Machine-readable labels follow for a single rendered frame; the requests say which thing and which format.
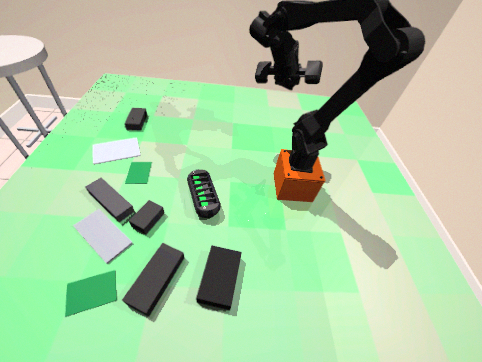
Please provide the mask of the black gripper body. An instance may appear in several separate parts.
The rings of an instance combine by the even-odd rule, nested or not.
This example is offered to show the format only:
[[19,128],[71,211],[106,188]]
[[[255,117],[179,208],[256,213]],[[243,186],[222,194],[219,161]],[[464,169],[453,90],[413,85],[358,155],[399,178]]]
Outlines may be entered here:
[[[271,66],[271,67],[270,67]],[[257,65],[255,80],[258,84],[266,84],[268,75],[275,75],[276,82],[283,82],[284,79],[299,80],[304,77],[306,84],[318,84],[320,82],[323,63],[321,61],[308,61],[306,68],[301,68],[301,63],[296,65],[295,48],[294,56],[286,63],[278,63],[274,60],[261,61]]]

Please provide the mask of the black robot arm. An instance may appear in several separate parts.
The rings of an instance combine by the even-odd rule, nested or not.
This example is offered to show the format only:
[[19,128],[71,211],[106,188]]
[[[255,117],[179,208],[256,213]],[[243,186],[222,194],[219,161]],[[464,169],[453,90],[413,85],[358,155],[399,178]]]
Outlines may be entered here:
[[[298,65],[299,41],[288,31],[302,30],[320,22],[357,20],[369,49],[359,69],[318,109],[304,113],[292,128],[293,171],[313,173],[313,166],[327,147],[325,132],[335,120],[378,81],[415,61],[425,47],[425,36],[393,7],[389,0],[283,0],[270,15],[259,12],[250,35],[270,48],[278,63],[294,56]],[[311,172],[312,171],[312,172]]]

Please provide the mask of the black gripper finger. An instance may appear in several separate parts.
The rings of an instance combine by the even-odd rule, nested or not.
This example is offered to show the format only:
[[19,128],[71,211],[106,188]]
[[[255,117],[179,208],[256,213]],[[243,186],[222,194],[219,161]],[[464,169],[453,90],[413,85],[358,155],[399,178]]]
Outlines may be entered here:
[[291,91],[290,86],[289,86],[289,83],[290,83],[290,79],[284,79],[283,82],[276,82],[276,81],[275,81],[275,84],[276,84],[276,85],[282,86],[282,87],[284,87],[284,88],[286,88],[286,89],[288,89],[288,90]]
[[300,81],[300,77],[299,77],[299,80],[292,80],[292,79],[290,79],[289,86],[290,86],[291,91],[293,91],[293,88],[294,88],[296,85],[299,85],[299,81]]

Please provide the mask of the white flat rectangular sheet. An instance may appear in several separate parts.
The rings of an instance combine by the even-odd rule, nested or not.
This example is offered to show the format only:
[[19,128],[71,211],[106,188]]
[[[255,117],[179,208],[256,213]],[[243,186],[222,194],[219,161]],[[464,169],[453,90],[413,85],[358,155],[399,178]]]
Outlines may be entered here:
[[137,137],[92,145],[93,164],[141,156]]

